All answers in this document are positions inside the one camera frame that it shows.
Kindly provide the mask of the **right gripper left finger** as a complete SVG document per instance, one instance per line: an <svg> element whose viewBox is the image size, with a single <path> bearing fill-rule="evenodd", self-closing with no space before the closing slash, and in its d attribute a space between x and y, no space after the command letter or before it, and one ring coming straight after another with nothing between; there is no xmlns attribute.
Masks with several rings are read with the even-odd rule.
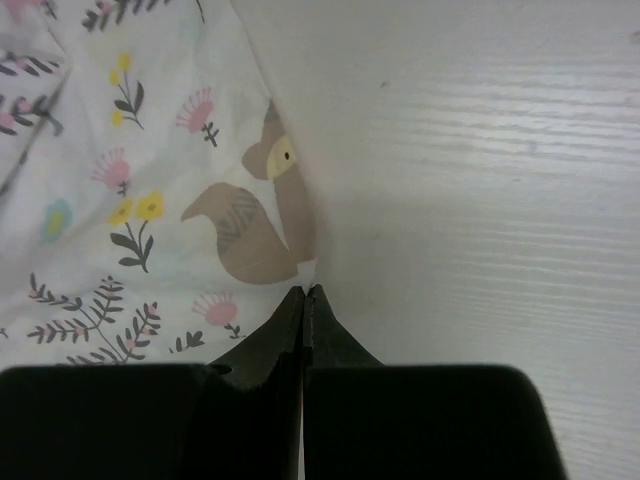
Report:
<svg viewBox="0 0 640 480"><path fill-rule="evenodd" d="M217 479L296 479L301 424L304 291L211 366L207 410Z"/></svg>

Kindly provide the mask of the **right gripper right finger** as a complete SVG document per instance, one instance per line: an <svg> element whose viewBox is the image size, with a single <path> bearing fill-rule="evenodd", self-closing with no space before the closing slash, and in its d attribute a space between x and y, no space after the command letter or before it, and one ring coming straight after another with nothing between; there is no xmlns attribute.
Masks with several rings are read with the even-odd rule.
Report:
<svg viewBox="0 0 640 480"><path fill-rule="evenodd" d="M349 382L382 363L338 321L324 288L313 286L302 319L303 459L307 479L342 479L357 437L357 401Z"/></svg>

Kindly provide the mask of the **floral animal print cloth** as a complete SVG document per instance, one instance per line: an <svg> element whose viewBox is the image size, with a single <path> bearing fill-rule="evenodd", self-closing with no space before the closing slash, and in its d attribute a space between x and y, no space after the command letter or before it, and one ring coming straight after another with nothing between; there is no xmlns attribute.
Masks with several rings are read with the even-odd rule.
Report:
<svg viewBox="0 0 640 480"><path fill-rule="evenodd" d="M1 365L205 362L315 274L228 1L1 5Z"/></svg>

